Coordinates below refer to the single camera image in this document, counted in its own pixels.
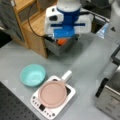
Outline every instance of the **table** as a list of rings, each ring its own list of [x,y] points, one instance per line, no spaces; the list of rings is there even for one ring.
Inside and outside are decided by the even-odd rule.
[[[24,86],[20,82],[20,73],[32,63],[44,66],[46,79],[51,75],[61,77],[70,69],[73,76],[68,83],[77,93],[55,120],[112,120],[96,108],[95,93],[103,78],[110,78],[117,69],[110,61],[110,56],[117,47],[116,44],[90,33],[82,35],[60,57],[50,53],[48,59],[45,59],[12,41],[0,49],[0,80],[41,120],[46,120],[29,102],[38,87]]]

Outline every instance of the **pan handle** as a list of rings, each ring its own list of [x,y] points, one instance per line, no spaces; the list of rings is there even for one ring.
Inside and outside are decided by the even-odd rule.
[[[68,70],[63,76],[62,80],[66,83],[72,77],[72,71]]]

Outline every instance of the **pan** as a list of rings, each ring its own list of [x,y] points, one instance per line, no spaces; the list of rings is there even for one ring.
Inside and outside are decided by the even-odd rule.
[[[61,106],[67,98],[66,82],[72,76],[72,72],[67,71],[60,81],[53,80],[45,83],[39,89],[39,100],[47,108],[57,108]]]

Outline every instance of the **bowl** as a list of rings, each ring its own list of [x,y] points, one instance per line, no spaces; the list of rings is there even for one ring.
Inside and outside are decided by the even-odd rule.
[[[45,76],[45,69],[41,65],[31,64],[22,70],[20,79],[24,85],[36,87],[44,81]]]

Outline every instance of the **cabinet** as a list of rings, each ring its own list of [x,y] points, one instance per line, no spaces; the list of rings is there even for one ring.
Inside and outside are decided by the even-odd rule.
[[[19,43],[20,45],[28,49],[32,49],[38,54],[47,58],[47,52],[46,52],[46,46],[44,43],[44,39],[42,37],[36,36],[30,29],[30,26],[28,24],[28,13],[29,13],[31,6],[34,3],[32,10],[30,12],[30,16],[29,16],[30,24],[33,30],[38,35],[43,36],[46,6],[42,6],[42,4],[40,3],[44,3],[45,5],[45,1],[46,1],[48,2],[46,5],[49,6],[49,5],[56,4],[56,0],[50,0],[50,1],[44,0],[44,2],[43,0],[3,0],[3,1],[4,2],[7,1],[10,4],[12,3],[11,7],[13,8],[13,13],[17,21],[17,25],[15,28],[19,29],[20,34],[22,36],[22,38],[18,38],[15,35],[10,34],[11,38],[17,43]]]

